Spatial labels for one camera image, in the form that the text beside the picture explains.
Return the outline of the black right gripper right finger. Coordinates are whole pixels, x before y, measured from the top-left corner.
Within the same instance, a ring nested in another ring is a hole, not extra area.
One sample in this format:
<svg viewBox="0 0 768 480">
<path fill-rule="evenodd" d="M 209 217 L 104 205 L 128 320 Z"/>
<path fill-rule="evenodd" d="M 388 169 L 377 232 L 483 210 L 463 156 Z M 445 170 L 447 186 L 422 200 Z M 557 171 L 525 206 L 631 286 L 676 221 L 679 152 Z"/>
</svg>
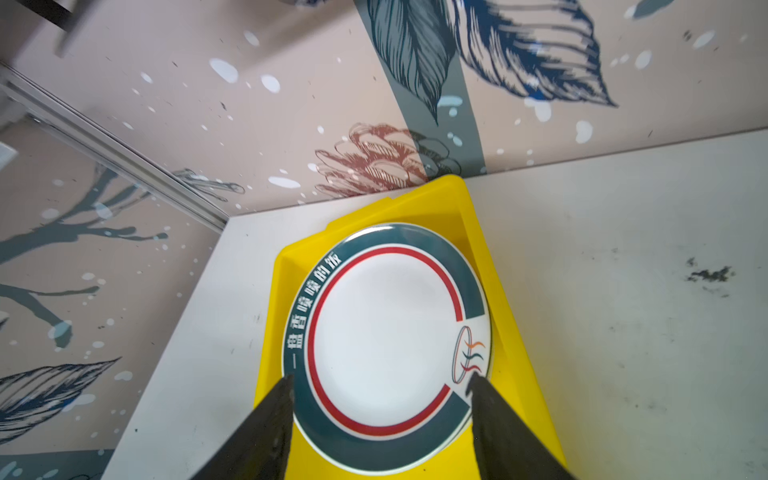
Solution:
<svg viewBox="0 0 768 480">
<path fill-rule="evenodd" d="M 473 375 L 467 392 L 472 400 L 473 448 L 482 479 L 574 480 L 488 379 Z"/>
</svg>

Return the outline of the white plate green rim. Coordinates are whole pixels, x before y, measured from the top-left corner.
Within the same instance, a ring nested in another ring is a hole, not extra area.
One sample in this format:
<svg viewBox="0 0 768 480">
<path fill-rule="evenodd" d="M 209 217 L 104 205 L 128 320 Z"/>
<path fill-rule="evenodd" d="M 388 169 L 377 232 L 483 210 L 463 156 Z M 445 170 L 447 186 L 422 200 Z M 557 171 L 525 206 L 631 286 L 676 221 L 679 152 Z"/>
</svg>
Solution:
<svg viewBox="0 0 768 480">
<path fill-rule="evenodd" d="M 469 382 L 492 359 L 469 261 L 438 233 L 375 225 L 333 246 L 289 308 L 282 371 L 309 445 L 354 474 L 419 466 L 468 427 Z"/>
</svg>

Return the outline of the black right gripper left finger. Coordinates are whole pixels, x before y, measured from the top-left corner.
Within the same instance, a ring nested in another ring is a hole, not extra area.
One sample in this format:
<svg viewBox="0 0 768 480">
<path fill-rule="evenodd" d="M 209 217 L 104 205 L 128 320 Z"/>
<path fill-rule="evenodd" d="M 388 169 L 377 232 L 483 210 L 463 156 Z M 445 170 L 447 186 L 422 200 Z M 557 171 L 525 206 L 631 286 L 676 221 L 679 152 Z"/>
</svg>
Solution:
<svg viewBox="0 0 768 480">
<path fill-rule="evenodd" d="M 280 379 L 194 480 L 284 479 L 294 423 L 294 381 Z"/>
</svg>

